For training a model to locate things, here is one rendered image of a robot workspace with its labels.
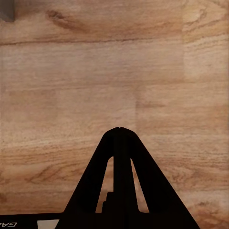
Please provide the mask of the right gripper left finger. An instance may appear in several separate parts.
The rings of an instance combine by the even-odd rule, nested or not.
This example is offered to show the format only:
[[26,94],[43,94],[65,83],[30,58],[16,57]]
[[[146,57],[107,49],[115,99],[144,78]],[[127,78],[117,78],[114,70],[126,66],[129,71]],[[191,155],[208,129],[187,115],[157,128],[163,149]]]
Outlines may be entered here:
[[[107,163],[112,156],[113,211],[96,213]],[[119,127],[104,133],[55,229],[127,229]]]

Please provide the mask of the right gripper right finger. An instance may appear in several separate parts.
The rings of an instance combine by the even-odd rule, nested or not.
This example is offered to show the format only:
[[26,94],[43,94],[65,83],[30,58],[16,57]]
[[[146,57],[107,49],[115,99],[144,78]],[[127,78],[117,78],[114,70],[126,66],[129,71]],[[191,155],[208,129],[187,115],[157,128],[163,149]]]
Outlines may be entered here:
[[[127,229],[200,229],[138,135],[120,127]],[[131,159],[149,209],[138,210]]]

